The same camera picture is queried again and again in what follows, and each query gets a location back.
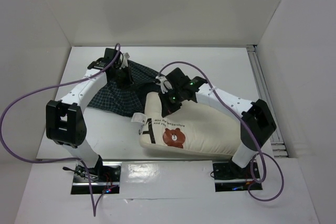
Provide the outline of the dark checked pillowcase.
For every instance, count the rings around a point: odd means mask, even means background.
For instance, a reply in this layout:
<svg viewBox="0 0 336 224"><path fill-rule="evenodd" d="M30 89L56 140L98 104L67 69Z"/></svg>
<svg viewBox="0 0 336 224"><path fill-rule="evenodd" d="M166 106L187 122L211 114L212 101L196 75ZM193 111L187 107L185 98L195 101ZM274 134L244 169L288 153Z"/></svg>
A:
<svg viewBox="0 0 336 224"><path fill-rule="evenodd" d="M161 90L155 83L158 72L134 61L129 61L129 67L134 80L133 88L120 89L116 82L110 81L98 91L88 107L127 117L143 113L147 94Z"/></svg>

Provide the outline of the cream pillow with bear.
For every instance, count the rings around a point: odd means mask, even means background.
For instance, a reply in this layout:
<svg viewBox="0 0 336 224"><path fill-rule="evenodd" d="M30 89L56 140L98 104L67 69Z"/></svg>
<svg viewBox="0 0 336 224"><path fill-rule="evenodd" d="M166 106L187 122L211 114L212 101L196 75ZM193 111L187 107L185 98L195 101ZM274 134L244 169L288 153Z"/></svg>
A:
<svg viewBox="0 0 336 224"><path fill-rule="evenodd" d="M144 113L131 121L141 124L140 145L157 153L230 159L240 141L240 124L210 106L185 101L173 114L162 117L158 93L146 96Z"/></svg>

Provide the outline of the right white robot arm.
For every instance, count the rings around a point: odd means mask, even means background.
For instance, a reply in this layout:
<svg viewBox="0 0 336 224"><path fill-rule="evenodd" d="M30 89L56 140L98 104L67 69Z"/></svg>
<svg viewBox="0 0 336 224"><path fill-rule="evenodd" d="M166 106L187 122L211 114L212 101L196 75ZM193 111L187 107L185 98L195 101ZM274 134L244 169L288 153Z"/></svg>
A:
<svg viewBox="0 0 336 224"><path fill-rule="evenodd" d="M182 102L193 101L208 105L240 122L241 143L229 165L229 172L235 178L247 172L253 156L277 128L264 100L254 102L236 97L213 86L206 77L191 79L180 68L175 68L166 76L157 76L156 83L161 86L159 98L163 117L179 110Z"/></svg>

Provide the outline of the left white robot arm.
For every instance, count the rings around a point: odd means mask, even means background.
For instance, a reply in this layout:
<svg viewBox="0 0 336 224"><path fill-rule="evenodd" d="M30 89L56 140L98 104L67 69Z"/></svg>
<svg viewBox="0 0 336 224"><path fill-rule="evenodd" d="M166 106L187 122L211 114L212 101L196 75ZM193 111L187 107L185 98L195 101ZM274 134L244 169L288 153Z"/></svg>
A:
<svg viewBox="0 0 336 224"><path fill-rule="evenodd" d="M104 56L93 61L83 77L68 94L58 101L46 105L46 136L61 145L73 157L86 164L85 176L99 181L107 172L100 155L86 140L87 127L83 113L93 97L109 81L115 81L120 88L134 84L128 64L129 54L117 48L106 48Z"/></svg>

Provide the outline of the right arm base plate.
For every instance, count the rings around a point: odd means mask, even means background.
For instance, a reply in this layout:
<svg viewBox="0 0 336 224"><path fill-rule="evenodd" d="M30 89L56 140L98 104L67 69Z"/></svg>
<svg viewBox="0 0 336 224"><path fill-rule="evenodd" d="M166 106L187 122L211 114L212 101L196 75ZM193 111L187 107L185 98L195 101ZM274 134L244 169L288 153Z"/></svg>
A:
<svg viewBox="0 0 336 224"><path fill-rule="evenodd" d="M250 171L250 165L240 168L231 161L214 162L210 177L214 179L215 191L262 190L262 184L256 183Z"/></svg>

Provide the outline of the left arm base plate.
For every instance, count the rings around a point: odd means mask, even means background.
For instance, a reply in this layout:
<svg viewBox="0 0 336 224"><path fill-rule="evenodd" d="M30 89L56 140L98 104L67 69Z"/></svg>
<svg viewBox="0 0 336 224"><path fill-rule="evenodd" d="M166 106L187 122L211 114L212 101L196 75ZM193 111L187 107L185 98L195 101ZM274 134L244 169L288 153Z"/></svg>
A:
<svg viewBox="0 0 336 224"><path fill-rule="evenodd" d="M90 194L88 175L85 172L84 167L77 165L75 168L69 168L64 166L64 171L73 173L71 194L72 195L88 195ZM112 164L104 165L102 172L97 175L90 173L92 193L98 195L105 194L119 194L120 192L120 176L121 165Z"/></svg>

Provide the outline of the aluminium rail frame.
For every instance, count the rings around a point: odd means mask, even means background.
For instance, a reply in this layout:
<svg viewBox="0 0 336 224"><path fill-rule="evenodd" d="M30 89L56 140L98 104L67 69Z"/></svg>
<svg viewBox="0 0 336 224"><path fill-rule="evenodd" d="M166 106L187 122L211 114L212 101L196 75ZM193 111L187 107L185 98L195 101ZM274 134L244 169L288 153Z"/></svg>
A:
<svg viewBox="0 0 336 224"><path fill-rule="evenodd" d="M275 124L277 126L277 129L273 132L272 136L270 137L270 145L272 147L274 157L288 158L289 155L287 152L287 148L285 146L285 142L283 140L282 133L275 116L274 107L272 106L271 98L266 85L266 80L263 71L261 69L259 59L257 57L256 52L257 47L255 45L248 45L246 49L251 64L252 72L255 78L258 95L262 100L264 100L268 104L271 114L274 118Z"/></svg>

